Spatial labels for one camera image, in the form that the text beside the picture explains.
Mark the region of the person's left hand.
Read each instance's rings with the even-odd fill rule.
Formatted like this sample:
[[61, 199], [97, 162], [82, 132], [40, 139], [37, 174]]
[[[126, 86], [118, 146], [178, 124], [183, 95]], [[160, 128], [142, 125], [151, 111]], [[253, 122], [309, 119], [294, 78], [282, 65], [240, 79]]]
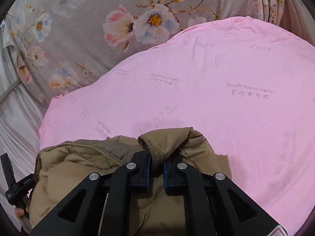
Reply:
[[16, 215], [17, 220], [19, 221], [19, 223], [21, 224], [23, 231], [29, 235], [29, 233], [32, 230], [32, 226], [29, 222], [29, 220], [27, 220], [26, 217], [26, 213], [29, 213], [29, 207], [30, 207], [30, 203], [31, 201], [29, 200], [28, 197], [24, 197], [23, 198], [23, 203], [26, 205], [25, 208], [21, 208], [21, 207], [15, 207], [14, 212]]

